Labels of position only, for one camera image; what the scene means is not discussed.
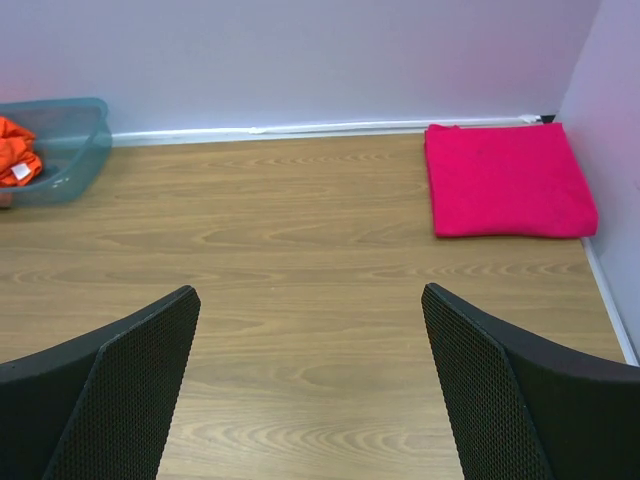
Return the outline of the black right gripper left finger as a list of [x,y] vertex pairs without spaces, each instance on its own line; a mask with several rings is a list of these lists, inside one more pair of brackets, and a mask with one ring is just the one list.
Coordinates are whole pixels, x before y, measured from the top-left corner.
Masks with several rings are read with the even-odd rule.
[[183,286],[99,329],[1,365],[4,479],[153,479],[201,301]]

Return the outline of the orange t shirt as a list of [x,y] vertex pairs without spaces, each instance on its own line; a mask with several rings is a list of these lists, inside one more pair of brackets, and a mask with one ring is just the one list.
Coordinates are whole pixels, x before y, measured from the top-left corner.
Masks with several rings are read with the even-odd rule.
[[14,121],[1,118],[1,187],[24,187],[40,175],[41,158],[36,154],[36,135]]

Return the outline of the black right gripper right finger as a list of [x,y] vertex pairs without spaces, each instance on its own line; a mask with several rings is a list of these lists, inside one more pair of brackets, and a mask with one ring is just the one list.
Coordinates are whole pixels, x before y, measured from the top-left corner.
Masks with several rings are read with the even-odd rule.
[[638,367],[547,340],[436,283],[421,304],[464,478],[638,478]]

